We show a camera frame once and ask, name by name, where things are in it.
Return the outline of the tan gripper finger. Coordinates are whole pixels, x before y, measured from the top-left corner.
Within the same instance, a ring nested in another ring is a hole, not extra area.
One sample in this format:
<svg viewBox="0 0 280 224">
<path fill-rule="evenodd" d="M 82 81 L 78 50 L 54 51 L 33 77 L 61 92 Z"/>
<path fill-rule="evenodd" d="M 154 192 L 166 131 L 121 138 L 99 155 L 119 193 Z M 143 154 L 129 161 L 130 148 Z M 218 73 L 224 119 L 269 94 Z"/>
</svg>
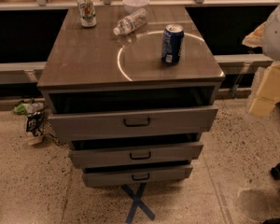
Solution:
<svg viewBox="0 0 280 224">
<path fill-rule="evenodd" d="M 242 44 L 250 48 L 262 47 L 262 37 L 266 22 L 259 25 L 253 32 L 246 35 Z"/>
</svg>

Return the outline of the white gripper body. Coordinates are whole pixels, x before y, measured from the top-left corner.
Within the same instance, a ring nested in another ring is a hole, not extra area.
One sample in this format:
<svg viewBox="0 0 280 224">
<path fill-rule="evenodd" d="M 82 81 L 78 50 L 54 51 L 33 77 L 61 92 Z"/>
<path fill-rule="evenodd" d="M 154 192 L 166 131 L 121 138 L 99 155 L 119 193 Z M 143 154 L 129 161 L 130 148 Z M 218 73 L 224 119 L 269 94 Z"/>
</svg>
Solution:
<svg viewBox="0 0 280 224">
<path fill-rule="evenodd" d="M 271 59 L 280 61 L 280 4 L 265 22 L 262 51 Z"/>
</svg>

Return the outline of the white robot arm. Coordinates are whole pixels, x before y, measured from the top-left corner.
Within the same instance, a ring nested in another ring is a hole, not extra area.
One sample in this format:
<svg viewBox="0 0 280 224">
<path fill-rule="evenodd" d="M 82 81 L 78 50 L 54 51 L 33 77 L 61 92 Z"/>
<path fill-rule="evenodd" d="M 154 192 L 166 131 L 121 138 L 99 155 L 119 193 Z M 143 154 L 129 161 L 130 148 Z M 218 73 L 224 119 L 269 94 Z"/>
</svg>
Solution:
<svg viewBox="0 0 280 224">
<path fill-rule="evenodd" d="M 242 44 L 251 48 L 262 47 L 262 53 L 273 60 L 264 71 L 248 108 L 249 114 L 262 118 L 280 102 L 280 4 L 266 22 L 244 38 Z"/>
</svg>

